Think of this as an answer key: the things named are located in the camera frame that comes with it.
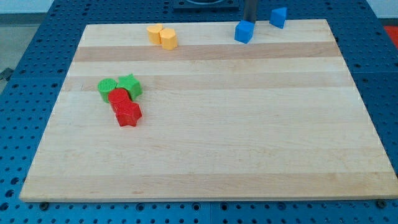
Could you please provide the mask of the dark cylindrical robot stick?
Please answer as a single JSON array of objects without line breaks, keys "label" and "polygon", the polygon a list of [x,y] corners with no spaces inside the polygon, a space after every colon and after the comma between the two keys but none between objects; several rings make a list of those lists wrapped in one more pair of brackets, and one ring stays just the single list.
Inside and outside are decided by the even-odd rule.
[{"label": "dark cylindrical robot stick", "polygon": [[253,24],[257,21],[257,8],[259,0],[244,0],[243,20]]}]

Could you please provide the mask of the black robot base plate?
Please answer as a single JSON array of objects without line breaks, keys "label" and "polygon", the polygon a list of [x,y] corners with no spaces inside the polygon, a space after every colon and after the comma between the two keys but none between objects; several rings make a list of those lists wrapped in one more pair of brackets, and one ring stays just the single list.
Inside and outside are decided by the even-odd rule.
[{"label": "black robot base plate", "polygon": [[239,0],[172,0],[174,11],[239,9]]}]

